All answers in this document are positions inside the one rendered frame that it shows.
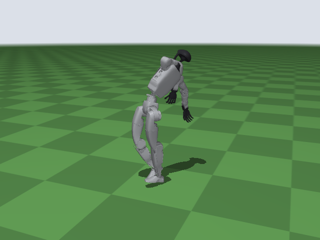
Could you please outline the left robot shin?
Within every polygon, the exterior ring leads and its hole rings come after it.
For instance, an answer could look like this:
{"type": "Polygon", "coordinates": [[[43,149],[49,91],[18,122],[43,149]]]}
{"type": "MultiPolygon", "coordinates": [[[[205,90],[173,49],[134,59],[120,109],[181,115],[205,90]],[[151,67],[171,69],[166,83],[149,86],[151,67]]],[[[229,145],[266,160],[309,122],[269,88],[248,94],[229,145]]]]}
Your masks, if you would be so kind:
{"type": "Polygon", "coordinates": [[[163,163],[163,145],[162,144],[157,144],[155,151],[153,151],[152,148],[150,148],[151,151],[151,159],[152,159],[152,164],[154,167],[154,172],[155,175],[158,178],[161,178],[161,168],[162,168],[162,163],[163,163]]]}

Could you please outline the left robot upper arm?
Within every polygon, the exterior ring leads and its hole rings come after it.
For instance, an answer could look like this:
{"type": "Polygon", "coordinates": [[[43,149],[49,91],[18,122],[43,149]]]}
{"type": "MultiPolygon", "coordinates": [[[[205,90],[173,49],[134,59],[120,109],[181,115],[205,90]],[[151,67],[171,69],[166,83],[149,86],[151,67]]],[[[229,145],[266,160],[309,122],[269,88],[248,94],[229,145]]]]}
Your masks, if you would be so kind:
{"type": "MultiPolygon", "coordinates": [[[[180,61],[177,61],[175,59],[163,56],[160,60],[160,67],[163,69],[166,69],[167,67],[169,67],[171,64],[174,64],[175,66],[179,64],[182,64],[180,61]]],[[[182,64],[183,65],[183,64],[182,64]]]]}

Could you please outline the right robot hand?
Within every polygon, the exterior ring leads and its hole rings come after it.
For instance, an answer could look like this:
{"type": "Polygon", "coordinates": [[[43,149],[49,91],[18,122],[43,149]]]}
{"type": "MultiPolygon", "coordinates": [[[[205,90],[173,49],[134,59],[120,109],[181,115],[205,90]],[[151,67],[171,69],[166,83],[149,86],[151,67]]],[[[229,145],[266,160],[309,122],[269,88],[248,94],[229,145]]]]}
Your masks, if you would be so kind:
{"type": "Polygon", "coordinates": [[[183,119],[184,121],[186,120],[188,123],[192,121],[193,117],[190,114],[190,111],[188,110],[189,108],[186,108],[182,105],[182,110],[183,110],[183,119]],[[191,118],[192,119],[191,119],[191,118]],[[191,120],[191,121],[190,121],[191,120]]]}

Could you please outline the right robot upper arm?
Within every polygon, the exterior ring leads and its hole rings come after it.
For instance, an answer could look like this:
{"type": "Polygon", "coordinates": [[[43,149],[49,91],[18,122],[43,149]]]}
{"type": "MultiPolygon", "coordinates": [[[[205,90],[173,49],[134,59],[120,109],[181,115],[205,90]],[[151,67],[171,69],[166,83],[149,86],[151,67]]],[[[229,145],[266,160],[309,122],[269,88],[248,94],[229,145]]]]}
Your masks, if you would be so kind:
{"type": "Polygon", "coordinates": [[[180,80],[179,80],[179,88],[181,89],[180,90],[180,93],[183,97],[186,97],[188,94],[189,94],[189,90],[184,82],[184,77],[183,75],[181,76],[180,80]]]}

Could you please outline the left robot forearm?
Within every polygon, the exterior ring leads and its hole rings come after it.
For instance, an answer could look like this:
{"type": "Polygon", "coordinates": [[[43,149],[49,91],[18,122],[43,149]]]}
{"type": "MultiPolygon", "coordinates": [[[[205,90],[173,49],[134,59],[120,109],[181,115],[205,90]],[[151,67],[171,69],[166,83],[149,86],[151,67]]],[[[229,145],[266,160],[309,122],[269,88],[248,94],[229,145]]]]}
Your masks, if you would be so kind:
{"type": "MultiPolygon", "coordinates": [[[[182,64],[180,64],[179,71],[180,71],[180,74],[181,74],[181,76],[182,76],[182,74],[183,74],[183,65],[182,65],[182,64]]],[[[177,90],[178,90],[179,84],[180,84],[180,81],[173,87],[173,90],[174,90],[174,91],[177,91],[177,90]]]]}

